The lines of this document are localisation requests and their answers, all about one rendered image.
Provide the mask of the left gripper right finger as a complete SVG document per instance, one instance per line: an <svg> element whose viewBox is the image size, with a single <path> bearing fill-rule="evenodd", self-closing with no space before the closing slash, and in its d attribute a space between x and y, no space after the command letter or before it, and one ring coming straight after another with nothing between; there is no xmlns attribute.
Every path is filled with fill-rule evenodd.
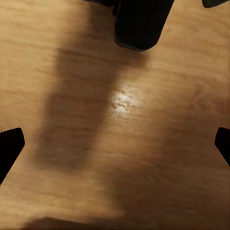
<svg viewBox="0 0 230 230"><path fill-rule="evenodd" d="M215 145L230 166L230 129L223 127L218 129Z"/></svg>

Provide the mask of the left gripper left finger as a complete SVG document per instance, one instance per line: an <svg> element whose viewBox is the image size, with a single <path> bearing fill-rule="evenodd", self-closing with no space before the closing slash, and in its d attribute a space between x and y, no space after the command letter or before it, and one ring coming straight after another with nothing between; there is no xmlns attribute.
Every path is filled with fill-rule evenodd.
<svg viewBox="0 0 230 230"><path fill-rule="evenodd" d="M0 185L25 146L20 127L0 133Z"/></svg>

